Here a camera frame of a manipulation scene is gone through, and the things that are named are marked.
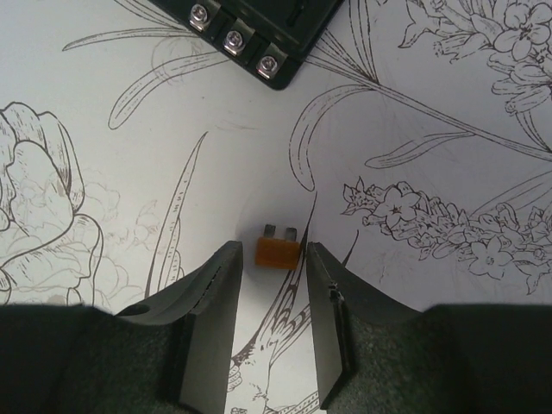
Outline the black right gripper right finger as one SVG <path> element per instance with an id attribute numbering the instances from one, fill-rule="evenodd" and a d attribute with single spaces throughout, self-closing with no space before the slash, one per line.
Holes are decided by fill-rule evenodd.
<path id="1" fill-rule="evenodd" d="M 417 311 L 306 250 L 317 388 L 328 413 L 548 413 L 547 305 Z"/>

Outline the orange blade fuse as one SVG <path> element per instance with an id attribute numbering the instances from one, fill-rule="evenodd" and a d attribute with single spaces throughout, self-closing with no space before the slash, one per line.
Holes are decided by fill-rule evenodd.
<path id="1" fill-rule="evenodd" d="M 288 227 L 284 238 L 277 238 L 276 226 L 266 224 L 263 236 L 256 242 L 254 264 L 281 270 L 295 270 L 298 266 L 301 245 L 297 241 L 298 231 Z"/>

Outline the black fuse box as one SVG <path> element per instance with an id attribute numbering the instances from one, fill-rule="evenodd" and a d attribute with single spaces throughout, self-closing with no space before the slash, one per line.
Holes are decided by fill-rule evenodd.
<path id="1" fill-rule="evenodd" d="M 273 90 L 284 90 L 341 1 L 155 1 L 154 5 Z"/>

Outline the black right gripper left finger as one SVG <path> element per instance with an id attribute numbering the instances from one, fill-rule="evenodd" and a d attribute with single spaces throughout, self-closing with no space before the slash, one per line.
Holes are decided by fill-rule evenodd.
<path id="1" fill-rule="evenodd" d="M 228 241 L 190 275 L 111 314 L 1 309 L 4 413 L 221 413 L 242 281 Z"/>

